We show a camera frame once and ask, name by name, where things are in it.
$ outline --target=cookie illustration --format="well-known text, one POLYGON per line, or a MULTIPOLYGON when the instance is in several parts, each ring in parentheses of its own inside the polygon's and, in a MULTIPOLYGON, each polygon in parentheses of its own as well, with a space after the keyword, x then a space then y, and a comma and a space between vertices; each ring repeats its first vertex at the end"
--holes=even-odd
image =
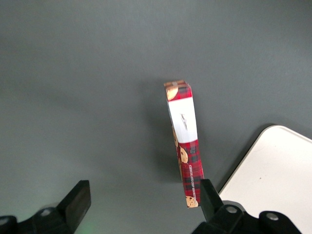
POLYGON ((196 201, 195 198, 193 198, 191 196, 185 196, 185 198, 186 198, 187 207, 193 208, 193 207, 197 207, 198 206, 198 202, 196 201))
POLYGON ((182 147, 180 147, 180 154, 181 154, 181 161, 184 163, 187 163, 189 160, 189 157, 187 156, 186 151, 182 147))
POLYGON ((176 132, 175 132, 175 129, 173 127, 172 127, 172 132, 174 134, 175 146, 177 147, 178 146, 178 142, 177 142, 177 138, 176 138, 176 132))
POLYGON ((178 87, 172 87, 167 89, 167 99, 168 101, 172 100, 175 98, 177 92, 178 92, 179 88, 178 87))
POLYGON ((182 181, 183 181, 183 177, 182 177, 182 169, 181 169, 181 159, 180 159, 180 158, 178 159, 178 162, 179 162, 179 169, 180 169, 181 179, 182 179, 182 181))

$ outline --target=gray tabletop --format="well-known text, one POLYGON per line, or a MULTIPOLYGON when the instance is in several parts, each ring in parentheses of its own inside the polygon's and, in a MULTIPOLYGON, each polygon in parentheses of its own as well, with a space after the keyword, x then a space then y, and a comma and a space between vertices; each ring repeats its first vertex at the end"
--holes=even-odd
POLYGON ((90 180, 77 233, 189 234, 163 83, 194 94, 219 190, 272 124, 312 137, 308 1, 0 2, 0 215, 90 180))

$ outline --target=cookie box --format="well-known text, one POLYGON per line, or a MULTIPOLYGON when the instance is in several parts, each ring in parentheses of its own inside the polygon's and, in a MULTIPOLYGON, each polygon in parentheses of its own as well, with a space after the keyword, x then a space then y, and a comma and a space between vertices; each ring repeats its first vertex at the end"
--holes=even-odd
POLYGON ((183 80, 164 84, 172 123, 177 160, 186 203, 200 205, 200 180, 204 173, 198 148, 197 128, 191 87, 183 80))

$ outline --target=cardboard box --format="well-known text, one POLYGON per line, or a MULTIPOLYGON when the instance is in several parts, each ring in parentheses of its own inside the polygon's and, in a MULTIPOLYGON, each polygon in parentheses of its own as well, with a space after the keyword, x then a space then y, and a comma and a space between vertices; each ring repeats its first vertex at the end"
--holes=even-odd
POLYGON ((200 205, 200 180, 204 178, 204 173, 192 90, 183 80, 167 82, 164 86, 187 206, 197 207, 200 205))

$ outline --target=red plaid pattern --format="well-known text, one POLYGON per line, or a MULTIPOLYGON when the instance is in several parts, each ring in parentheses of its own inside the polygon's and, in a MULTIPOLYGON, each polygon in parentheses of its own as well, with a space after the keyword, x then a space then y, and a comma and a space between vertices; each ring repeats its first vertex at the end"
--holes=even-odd
POLYGON ((200 160, 198 140, 189 143, 179 143, 188 155, 188 162, 181 163, 182 182, 186 196, 192 196, 200 204, 200 180, 204 178, 204 173, 200 160))
MULTIPOLYGON (((164 86, 167 90, 178 88, 176 96, 169 101, 191 98, 193 96, 190 85, 183 80, 168 82, 164 86)), ((185 196, 195 198, 198 205, 200 205, 200 180, 204 178, 204 173, 200 160, 198 140, 188 143, 178 143, 176 152, 178 160, 181 162, 180 169, 185 196), (180 148, 183 148, 188 156, 187 163, 181 160, 180 148)))

